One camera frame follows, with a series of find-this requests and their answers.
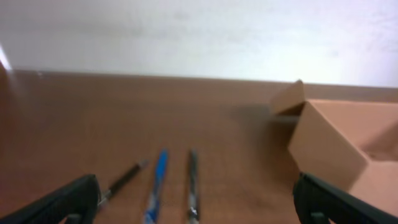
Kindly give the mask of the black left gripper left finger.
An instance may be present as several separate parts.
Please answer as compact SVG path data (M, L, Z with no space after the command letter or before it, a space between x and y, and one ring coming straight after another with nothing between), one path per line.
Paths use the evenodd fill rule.
M1 223L93 223L99 199L97 178L87 174L2 217Z

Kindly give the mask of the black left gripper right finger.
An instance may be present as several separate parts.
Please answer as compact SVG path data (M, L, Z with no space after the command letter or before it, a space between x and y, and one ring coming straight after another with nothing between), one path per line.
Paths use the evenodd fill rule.
M301 172L294 184L293 198L303 224L397 224L397 217L306 172Z

